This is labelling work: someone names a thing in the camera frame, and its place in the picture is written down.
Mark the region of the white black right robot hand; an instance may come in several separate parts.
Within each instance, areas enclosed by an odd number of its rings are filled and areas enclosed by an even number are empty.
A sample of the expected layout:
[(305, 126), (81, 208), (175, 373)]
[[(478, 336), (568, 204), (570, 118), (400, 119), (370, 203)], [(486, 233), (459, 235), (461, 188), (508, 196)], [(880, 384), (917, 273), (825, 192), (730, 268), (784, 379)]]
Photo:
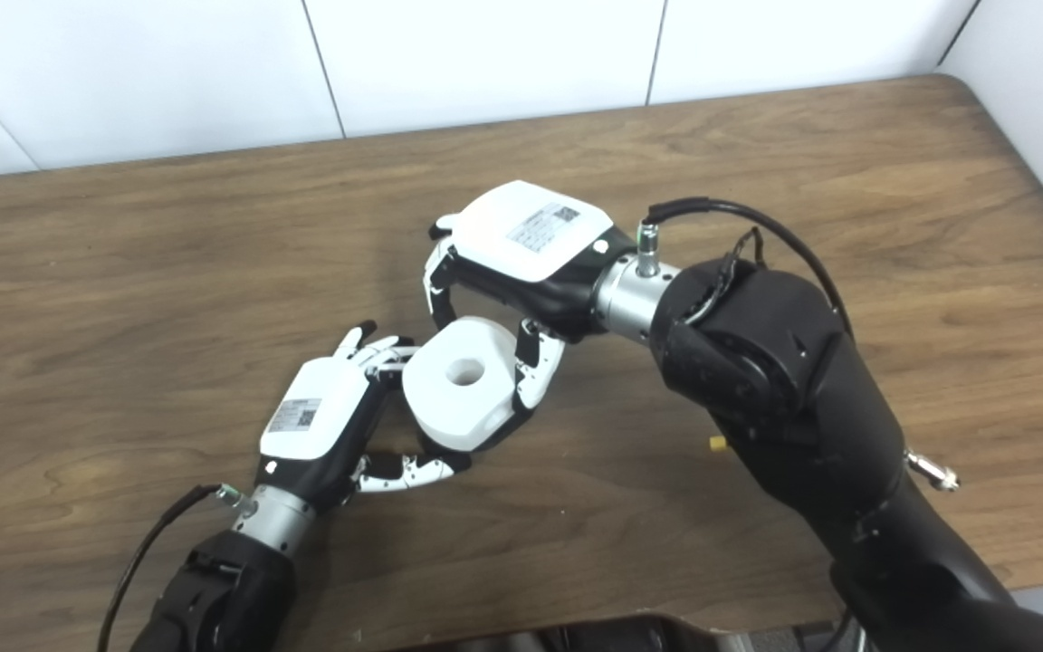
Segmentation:
[(511, 408), (524, 421), (567, 345), (603, 333), (599, 286), (635, 243), (599, 207), (514, 180), (476, 198), (429, 230), (423, 273), (432, 321), (455, 321), (455, 286), (522, 314), (513, 356)]

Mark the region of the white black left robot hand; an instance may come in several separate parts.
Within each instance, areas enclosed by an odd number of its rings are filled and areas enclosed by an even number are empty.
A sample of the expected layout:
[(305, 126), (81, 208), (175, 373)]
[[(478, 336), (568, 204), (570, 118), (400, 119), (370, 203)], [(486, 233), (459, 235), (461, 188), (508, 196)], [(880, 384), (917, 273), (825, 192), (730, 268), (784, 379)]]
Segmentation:
[(302, 364), (261, 434), (256, 485), (324, 514), (356, 493), (413, 490), (471, 469), (472, 455), (459, 451), (369, 446), (418, 351), (409, 337), (375, 340), (375, 330), (353, 325), (330, 355)]

